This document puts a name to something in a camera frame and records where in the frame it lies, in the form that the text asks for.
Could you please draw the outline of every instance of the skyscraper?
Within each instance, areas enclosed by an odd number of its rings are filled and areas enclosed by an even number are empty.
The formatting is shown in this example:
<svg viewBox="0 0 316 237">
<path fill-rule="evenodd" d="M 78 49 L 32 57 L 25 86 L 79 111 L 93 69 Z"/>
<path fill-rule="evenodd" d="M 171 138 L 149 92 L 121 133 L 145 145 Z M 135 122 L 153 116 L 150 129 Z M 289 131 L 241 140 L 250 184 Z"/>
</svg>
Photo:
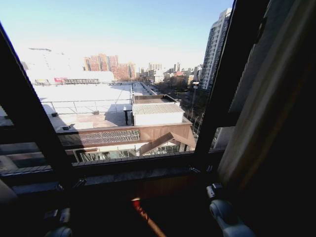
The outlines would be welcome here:
<svg viewBox="0 0 316 237">
<path fill-rule="evenodd" d="M 99 57 L 97 55 L 90 57 L 90 69 L 91 71 L 100 71 Z"/>
<path fill-rule="evenodd" d="M 112 67 L 118 67 L 119 66 L 119 57 L 117 55 L 115 56 L 108 56 L 108 66 L 109 70 L 112 71 Z"/>
<path fill-rule="evenodd" d="M 134 79 L 136 78 L 135 64 L 119 63 L 119 57 L 107 56 L 104 53 L 92 55 L 84 58 L 84 69 L 86 71 L 111 71 L 115 79 Z"/>
<path fill-rule="evenodd" d="M 161 63 L 149 63 L 148 70 L 162 70 Z"/>
<path fill-rule="evenodd" d="M 223 11 L 209 32 L 199 89 L 210 91 L 213 87 L 215 72 L 224 43 L 232 9 Z"/>
<path fill-rule="evenodd" d="M 107 56 L 104 53 L 99 53 L 98 57 L 99 57 L 100 71 L 109 71 Z"/>
</svg>

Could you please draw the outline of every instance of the metal grille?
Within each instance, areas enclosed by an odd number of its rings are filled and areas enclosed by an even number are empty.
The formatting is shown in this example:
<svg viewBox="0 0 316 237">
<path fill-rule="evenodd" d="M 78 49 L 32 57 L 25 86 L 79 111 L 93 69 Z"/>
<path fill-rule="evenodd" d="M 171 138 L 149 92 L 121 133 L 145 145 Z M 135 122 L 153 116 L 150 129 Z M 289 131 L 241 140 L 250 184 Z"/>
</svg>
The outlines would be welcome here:
<svg viewBox="0 0 316 237">
<path fill-rule="evenodd" d="M 83 144 L 101 144 L 140 140 L 139 130 L 94 132 L 79 134 Z"/>
</svg>

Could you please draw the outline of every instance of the floor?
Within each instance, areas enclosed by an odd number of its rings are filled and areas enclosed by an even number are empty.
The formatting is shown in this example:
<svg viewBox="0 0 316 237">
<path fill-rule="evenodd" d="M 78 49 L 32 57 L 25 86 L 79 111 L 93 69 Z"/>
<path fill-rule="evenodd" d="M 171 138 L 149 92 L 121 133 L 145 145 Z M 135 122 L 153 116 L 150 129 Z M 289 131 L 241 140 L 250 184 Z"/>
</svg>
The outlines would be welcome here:
<svg viewBox="0 0 316 237">
<path fill-rule="evenodd" d="M 204 190 L 141 200 L 140 205 L 166 236 L 222 236 Z M 74 236 L 156 236 L 130 202 L 102 203 L 91 197 L 91 204 L 83 206 L 72 213 Z"/>
</svg>

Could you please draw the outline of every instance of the white wall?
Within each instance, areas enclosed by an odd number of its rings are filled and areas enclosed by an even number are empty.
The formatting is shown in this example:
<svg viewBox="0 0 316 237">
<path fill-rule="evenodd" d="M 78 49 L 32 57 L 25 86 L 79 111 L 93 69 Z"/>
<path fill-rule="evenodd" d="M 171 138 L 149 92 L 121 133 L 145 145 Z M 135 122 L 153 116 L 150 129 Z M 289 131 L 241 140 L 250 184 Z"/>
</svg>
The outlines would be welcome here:
<svg viewBox="0 0 316 237">
<path fill-rule="evenodd" d="M 134 115 L 135 125 L 181 123 L 183 112 L 168 114 Z"/>
</svg>

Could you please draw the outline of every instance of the beige curtain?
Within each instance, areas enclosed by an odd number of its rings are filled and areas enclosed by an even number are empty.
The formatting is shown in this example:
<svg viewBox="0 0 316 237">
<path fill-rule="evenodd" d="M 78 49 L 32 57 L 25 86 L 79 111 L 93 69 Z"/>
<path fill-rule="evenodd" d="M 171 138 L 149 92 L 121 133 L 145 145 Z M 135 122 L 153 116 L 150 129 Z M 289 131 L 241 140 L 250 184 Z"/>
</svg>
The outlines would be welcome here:
<svg viewBox="0 0 316 237">
<path fill-rule="evenodd" d="M 315 12 L 316 1 L 295 1 L 260 68 L 218 167 L 227 189 L 245 189 L 266 159 L 305 80 L 315 77 L 311 75 L 315 56 L 306 47 L 314 38 Z"/>
</svg>

